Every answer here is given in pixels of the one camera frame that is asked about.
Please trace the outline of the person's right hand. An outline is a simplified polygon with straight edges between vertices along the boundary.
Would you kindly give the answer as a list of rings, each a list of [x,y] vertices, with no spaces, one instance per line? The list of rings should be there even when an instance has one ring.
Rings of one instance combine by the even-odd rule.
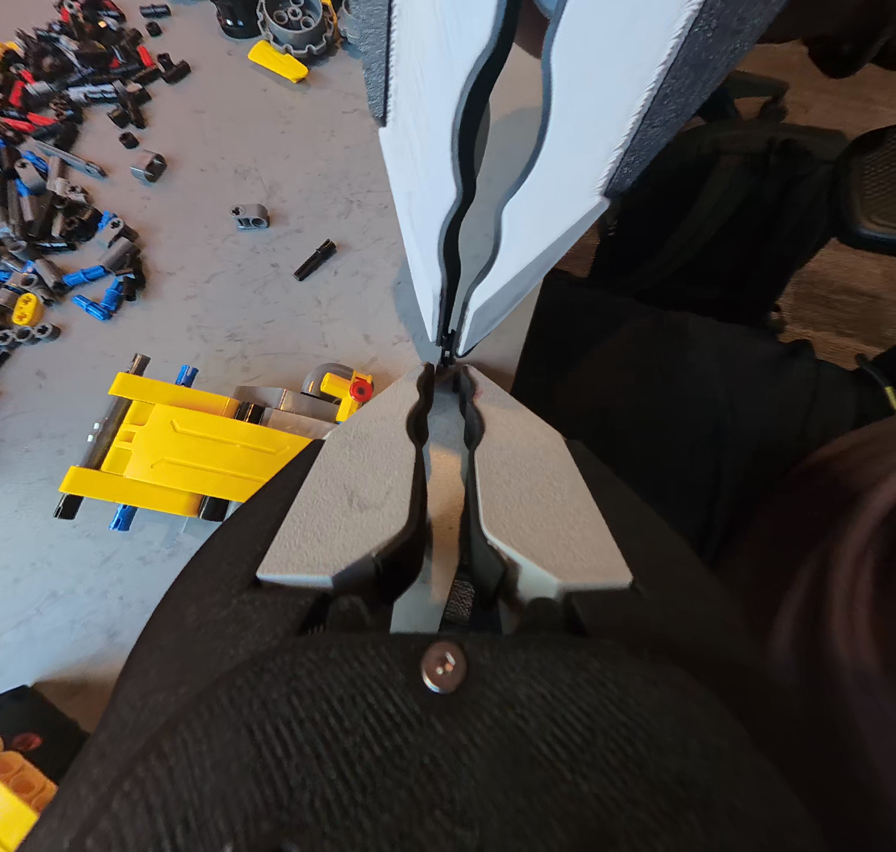
[[[540,60],[548,26],[549,18],[542,14],[535,2],[524,0],[520,7],[514,41],[522,51]]]

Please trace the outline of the black office chair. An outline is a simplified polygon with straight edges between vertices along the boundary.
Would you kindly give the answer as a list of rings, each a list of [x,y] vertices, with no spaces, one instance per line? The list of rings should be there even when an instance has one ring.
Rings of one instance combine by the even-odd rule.
[[[895,257],[895,126],[865,132],[839,155],[833,235],[857,251]]]

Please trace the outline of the person's black trousers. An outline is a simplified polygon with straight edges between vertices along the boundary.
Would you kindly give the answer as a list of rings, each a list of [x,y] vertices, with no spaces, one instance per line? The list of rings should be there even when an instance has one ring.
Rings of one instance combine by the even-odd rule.
[[[543,282],[512,394],[585,445],[706,563],[774,483],[893,415],[863,368],[806,340]]]

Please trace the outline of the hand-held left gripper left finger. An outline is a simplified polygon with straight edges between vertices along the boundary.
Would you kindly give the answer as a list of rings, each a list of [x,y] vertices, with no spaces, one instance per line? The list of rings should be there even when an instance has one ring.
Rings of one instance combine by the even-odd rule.
[[[323,441],[256,576],[394,603],[427,546],[430,365],[397,379]]]

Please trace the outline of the black backpack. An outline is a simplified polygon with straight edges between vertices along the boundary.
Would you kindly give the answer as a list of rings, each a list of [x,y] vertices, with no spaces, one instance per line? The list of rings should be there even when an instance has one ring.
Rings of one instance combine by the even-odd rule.
[[[599,219],[591,286],[769,329],[833,237],[841,130],[786,122],[788,85],[734,72]]]

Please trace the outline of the black yellow toy base assembly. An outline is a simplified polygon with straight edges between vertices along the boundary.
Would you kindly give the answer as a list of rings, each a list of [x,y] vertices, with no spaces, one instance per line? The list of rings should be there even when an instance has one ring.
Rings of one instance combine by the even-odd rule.
[[[56,797],[90,734],[40,690],[1,694],[1,849],[15,851]]]

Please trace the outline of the single black pin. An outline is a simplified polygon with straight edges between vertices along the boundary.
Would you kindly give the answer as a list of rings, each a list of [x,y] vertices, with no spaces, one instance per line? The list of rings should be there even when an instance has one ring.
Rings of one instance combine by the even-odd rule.
[[[307,258],[302,265],[294,272],[294,277],[298,282],[306,281],[311,275],[315,274],[322,268],[338,251],[334,241],[326,239],[321,243]]]

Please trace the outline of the grey desk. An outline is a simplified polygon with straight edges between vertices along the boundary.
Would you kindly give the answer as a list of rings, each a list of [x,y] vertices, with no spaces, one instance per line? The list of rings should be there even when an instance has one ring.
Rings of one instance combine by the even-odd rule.
[[[142,145],[168,169],[130,173],[103,111],[76,149],[103,166],[88,183],[101,208],[140,232],[140,300],[107,323],[70,302],[57,341],[17,350],[2,368],[2,690],[39,684],[106,695],[152,610],[210,532],[141,513],[127,533],[114,506],[85,501],[53,516],[66,470],[84,454],[106,391],[137,352],[148,375],[199,370],[198,388],[296,387],[321,363],[365,367],[377,389],[425,353],[360,61],[337,51],[289,84],[247,59],[206,0],[171,1],[151,43],[192,66],[155,84]],[[260,203],[266,230],[237,230],[230,208]],[[326,239],[337,253],[306,281],[294,272]]]

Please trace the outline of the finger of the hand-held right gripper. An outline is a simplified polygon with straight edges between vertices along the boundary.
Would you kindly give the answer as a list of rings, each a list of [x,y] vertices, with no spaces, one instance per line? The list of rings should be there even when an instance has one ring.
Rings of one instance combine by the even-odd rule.
[[[521,0],[389,0],[380,146],[429,340],[461,350],[460,231],[476,193],[476,138]]]
[[[532,156],[501,207],[458,327],[470,352],[609,206],[609,184],[706,0],[557,0]]]

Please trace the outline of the yellow curved panel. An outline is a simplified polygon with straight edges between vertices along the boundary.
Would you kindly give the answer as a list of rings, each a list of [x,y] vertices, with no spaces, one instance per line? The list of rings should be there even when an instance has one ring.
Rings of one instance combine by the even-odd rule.
[[[257,42],[247,53],[247,58],[256,66],[276,76],[297,84],[309,74],[308,67],[294,56],[279,51],[266,40]]]

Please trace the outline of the pile of small loose bricks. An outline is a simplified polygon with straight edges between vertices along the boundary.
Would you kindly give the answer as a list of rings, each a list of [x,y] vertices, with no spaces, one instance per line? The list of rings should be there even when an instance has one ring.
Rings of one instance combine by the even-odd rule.
[[[136,158],[152,86],[192,73],[147,43],[170,7],[139,12],[143,28],[113,0],[56,0],[50,21],[2,42],[2,365],[60,337],[52,307],[69,301],[106,323],[146,287],[139,231],[98,205],[84,180],[109,174],[74,149],[88,111],[104,106],[118,145]]]

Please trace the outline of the yellow grey toy hood assembly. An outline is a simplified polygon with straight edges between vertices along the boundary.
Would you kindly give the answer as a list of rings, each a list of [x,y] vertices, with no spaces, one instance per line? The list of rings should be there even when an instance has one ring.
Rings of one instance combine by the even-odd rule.
[[[163,382],[146,377],[149,364],[137,353],[113,380],[105,415],[62,480],[55,519],[74,520],[91,499],[117,506],[117,532],[139,510],[222,522],[375,393],[372,375],[340,363],[318,365],[298,390],[243,385],[230,396],[195,388],[190,365]]]

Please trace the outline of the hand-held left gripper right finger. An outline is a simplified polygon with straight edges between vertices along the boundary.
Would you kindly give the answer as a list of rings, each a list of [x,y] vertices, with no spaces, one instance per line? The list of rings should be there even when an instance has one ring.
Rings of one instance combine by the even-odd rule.
[[[469,568],[484,600],[621,590],[633,574],[566,440],[478,369],[458,374]]]

